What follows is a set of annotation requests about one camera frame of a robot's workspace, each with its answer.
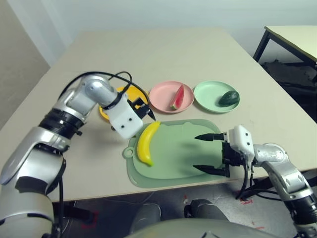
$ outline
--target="watermelon slice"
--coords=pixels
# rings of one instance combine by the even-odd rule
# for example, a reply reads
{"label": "watermelon slice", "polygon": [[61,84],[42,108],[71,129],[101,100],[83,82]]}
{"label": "watermelon slice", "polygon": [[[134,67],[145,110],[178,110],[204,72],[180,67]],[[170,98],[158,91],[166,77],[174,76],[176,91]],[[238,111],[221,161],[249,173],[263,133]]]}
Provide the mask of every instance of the watermelon slice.
{"label": "watermelon slice", "polygon": [[179,109],[183,103],[184,93],[185,93],[185,87],[184,87],[184,84],[182,84],[180,85],[179,89],[175,93],[175,96],[173,97],[172,101],[169,103],[169,107],[172,108],[173,110]]}

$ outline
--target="cutting board handle hole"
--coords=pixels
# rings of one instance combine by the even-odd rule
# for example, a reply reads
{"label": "cutting board handle hole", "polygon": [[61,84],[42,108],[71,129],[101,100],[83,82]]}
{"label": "cutting board handle hole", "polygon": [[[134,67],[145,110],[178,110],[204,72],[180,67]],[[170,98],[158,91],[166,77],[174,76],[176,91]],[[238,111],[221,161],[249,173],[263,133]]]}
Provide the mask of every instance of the cutting board handle hole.
{"label": "cutting board handle hole", "polygon": [[133,147],[128,147],[124,150],[124,156],[126,158],[131,158],[133,157],[133,152],[134,152],[134,148]]}

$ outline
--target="cable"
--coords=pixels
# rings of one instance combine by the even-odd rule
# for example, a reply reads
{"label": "cable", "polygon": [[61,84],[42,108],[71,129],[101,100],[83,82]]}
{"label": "cable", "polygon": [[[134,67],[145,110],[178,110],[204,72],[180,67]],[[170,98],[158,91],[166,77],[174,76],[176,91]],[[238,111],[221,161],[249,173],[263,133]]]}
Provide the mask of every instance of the cable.
{"label": "cable", "polygon": [[276,194],[278,195],[277,192],[275,191],[269,191],[269,190],[265,190],[265,189],[254,189],[253,188],[253,173],[254,173],[254,170],[253,170],[253,163],[251,164],[251,175],[250,175],[250,188],[251,188],[251,191],[258,197],[261,197],[261,198],[264,198],[264,199],[268,199],[268,200],[272,200],[272,201],[282,201],[281,199],[279,198],[273,198],[273,197],[266,197],[266,196],[263,196],[263,195],[260,195],[256,192],[266,192],[266,193],[271,193],[271,194]]}
{"label": "cable", "polygon": [[146,197],[142,202],[128,202],[128,201],[123,201],[123,200],[111,200],[111,199],[107,199],[105,198],[106,201],[109,202],[123,202],[123,203],[127,203],[127,204],[132,204],[132,205],[140,205],[145,203],[146,201],[148,201],[150,199],[150,197],[152,197],[154,194],[154,192],[152,192],[148,197]]}
{"label": "cable", "polygon": [[[130,80],[127,80],[123,77],[120,77],[119,74],[123,74],[123,73],[126,73],[129,75],[130,77]],[[132,75],[127,72],[127,71],[121,71],[119,73],[116,73],[116,74],[112,74],[112,73],[106,73],[106,72],[99,72],[99,71],[90,71],[90,72],[85,72],[85,73],[82,73],[80,75],[78,75],[76,78],[74,78],[73,80],[71,80],[67,85],[66,87],[63,89],[63,91],[60,93],[58,99],[61,98],[61,96],[68,90],[68,88],[74,83],[76,82],[79,78],[83,77],[83,76],[86,76],[86,75],[90,75],[90,74],[103,74],[103,75],[107,75],[107,76],[110,76],[110,78],[108,80],[111,80],[112,78],[117,78],[117,79],[120,79],[122,81],[125,81],[127,82],[128,84],[123,88],[123,90],[120,92],[120,94],[124,94],[130,85],[133,85],[134,87],[136,87],[137,89],[139,89],[141,91],[141,93],[145,96],[145,98],[147,99],[147,103],[149,103],[149,98],[148,98],[148,95],[143,91],[142,88],[140,88],[138,85],[136,85],[135,83],[132,82]]]}
{"label": "cable", "polygon": [[262,196],[262,195],[259,195],[259,194],[256,194],[256,196],[261,197],[261,198],[265,198],[265,199],[267,199],[267,200],[280,201],[280,202],[282,201],[282,200],[279,199],[279,198],[266,197],[266,196]]}
{"label": "cable", "polygon": [[246,159],[244,160],[244,163],[243,163],[243,169],[244,169],[243,184],[242,184],[242,187],[240,189],[240,192],[236,196],[236,199],[239,199],[242,196],[242,194],[244,193],[244,191],[246,190],[246,186],[247,186],[247,182],[248,182],[248,170],[247,170],[247,160]]}
{"label": "cable", "polygon": [[66,226],[64,227],[64,229],[63,229],[63,231],[61,232],[61,234],[64,234],[65,230],[67,229],[67,227],[68,227],[68,225],[69,225],[70,220],[71,220],[71,219],[70,219],[70,218],[68,218],[68,221],[67,221],[67,223],[66,223]]}
{"label": "cable", "polygon": [[130,77],[130,82],[132,82],[132,75],[131,75],[129,72],[127,72],[127,71],[121,71],[121,72],[119,72],[119,73],[116,73],[115,75],[118,76],[119,74],[123,74],[123,73],[128,74],[129,77]]}
{"label": "cable", "polygon": [[275,191],[270,191],[270,190],[265,190],[265,189],[253,189],[253,192],[266,192],[266,193],[271,193],[271,194],[275,194],[275,195],[278,195],[277,192]]}
{"label": "cable", "polygon": [[60,232],[63,230],[63,218],[64,218],[64,194],[63,194],[63,177],[59,181],[59,211],[58,211],[58,225]]}

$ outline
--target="green plate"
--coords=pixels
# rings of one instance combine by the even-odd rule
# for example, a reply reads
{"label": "green plate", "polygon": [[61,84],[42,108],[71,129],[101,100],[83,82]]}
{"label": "green plate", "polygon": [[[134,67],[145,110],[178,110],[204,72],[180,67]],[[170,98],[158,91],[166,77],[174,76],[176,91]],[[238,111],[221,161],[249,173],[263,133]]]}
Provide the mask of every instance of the green plate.
{"label": "green plate", "polygon": [[239,102],[228,107],[220,107],[220,98],[228,91],[234,90],[229,84],[218,81],[206,81],[195,87],[194,94],[196,101],[205,109],[214,113],[227,113],[235,109]]}
{"label": "green plate", "polygon": [[154,163],[152,167],[142,163],[136,153],[137,142],[147,125],[130,139],[128,147],[123,151],[128,175],[133,184],[154,188],[219,179],[219,176],[205,174],[193,167],[223,166],[221,141],[194,139],[200,134],[220,133],[212,122],[203,119],[161,122],[150,143]]}

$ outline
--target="pink plate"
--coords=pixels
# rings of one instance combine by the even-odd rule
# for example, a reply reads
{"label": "pink plate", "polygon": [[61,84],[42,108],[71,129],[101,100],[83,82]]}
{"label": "pink plate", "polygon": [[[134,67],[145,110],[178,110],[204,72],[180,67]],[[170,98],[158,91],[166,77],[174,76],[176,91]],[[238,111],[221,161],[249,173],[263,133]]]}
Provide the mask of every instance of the pink plate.
{"label": "pink plate", "polygon": [[154,88],[151,89],[149,94],[149,99],[152,106],[164,113],[179,113],[189,108],[194,101],[194,92],[186,84],[184,84],[184,100],[181,107],[177,110],[173,110],[169,107],[170,101],[173,99],[181,84],[181,82],[177,81],[166,81],[157,84]]}

